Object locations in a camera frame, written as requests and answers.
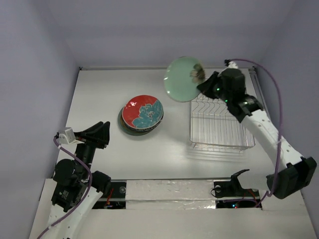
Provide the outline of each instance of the red plate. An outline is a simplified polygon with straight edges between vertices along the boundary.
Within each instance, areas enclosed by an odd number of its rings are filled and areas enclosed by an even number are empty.
[[[156,125],[162,118],[163,106],[153,96],[136,96],[123,108],[124,122],[135,129],[147,129]]]

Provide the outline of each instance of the wire dish rack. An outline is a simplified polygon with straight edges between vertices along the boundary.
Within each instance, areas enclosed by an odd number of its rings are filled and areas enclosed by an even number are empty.
[[[190,102],[189,141],[193,149],[203,152],[240,152],[255,146],[254,136],[226,104],[203,94]]]

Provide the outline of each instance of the stacked plates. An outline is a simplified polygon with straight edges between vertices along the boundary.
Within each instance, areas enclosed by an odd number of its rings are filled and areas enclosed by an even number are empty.
[[[163,119],[163,105],[147,95],[136,96],[120,110],[118,124],[129,135],[144,135],[156,128]]]

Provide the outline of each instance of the white wall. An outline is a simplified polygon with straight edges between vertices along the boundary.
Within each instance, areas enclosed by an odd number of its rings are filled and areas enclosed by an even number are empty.
[[[28,238],[58,150],[77,64],[45,2],[0,7],[0,238]]]
[[[80,66],[260,60],[294,0],[47,0]]]
[[[277,78],[284,105],[284,136],[304,156],[319,163],[319,1],[296,1],[274,38],[262,64]],[[279,120],[277,94],[271,80],[259,72],[270,116]],[[319,169],[303,189],[319,237]]]

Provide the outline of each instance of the purple cable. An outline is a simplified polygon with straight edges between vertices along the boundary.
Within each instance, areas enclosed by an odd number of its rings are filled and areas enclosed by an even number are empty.
[[[61,217],[60,219],[58,219],[56,222],[52,223],[49,227],[47,227],[38,237],[37,239],[40,239],[49,229],[50,227],[54,227],[55,225],[57,225],[58,223],[60,223],[61,221],[63,221],[64,219],[66,219],[72,212],[74,212],[79,205],[84,201],[84,199],[86,198],[86,196],[88,195],[91,185],[92,185],[92,173],[91,170],[89,169],[88,166],[86,166],[85,163],[83,163],[77,156],[75,156],[73,153],[69,152],[68,150],[66,150],[65,148],[61,147],[61,145],[58,143],[58,141],[56,140],[56,138],[53,138],[53,142],[54,144],[63,152],[67,153],[68,155],[70,155],[72,158],[74,158],[78,163],[80,163],[89,173],[89,184],[88,187],[85,191],[85,194],[83,195],[83,197],[81,198],[81,200],[79,201],[79,203],[77,205],[75,205],[67,214],[65,214],[63,217]]]
[[[277,95],[278,95],[278,101],[279,101],[279,127],[278,127],[277,159],[276,159],[276,165],[275,165],[274,181],[273,181],[273,186],[272,186],[270,192],[267,191],[265,193],[265,195],[262,197],[260,202],[255,205],[255,208],[256,208],[262,203],[262,201],[265,200],[265,198],[267,196],[271,197],[274,194],[274,191],[276,189],[276,184],[277,184],[277,180],[278,180],[279,163],[280,163],[280,153],[281,153],[281,137],[282,137],[282,132],[283,132],[283,103],[282,103],[282,99],[281,99],[281,93],[280,93],[278,82],[275,80],[273,75],[265,67],[263,67],[262,65],[258,64],[257,62],[254,62],[254,61],[251,61],[251,60],[246,60],[246,59],[241,59],[241,58],[231,59],[230,61],[245,61],[245,62],[252,63],[252,64],[260,67],[261,69],[263,69],[268,74],[270,79],[273,81],[273,83],[274,83],[274,85],[276,87],[276,90],[277,90]]]

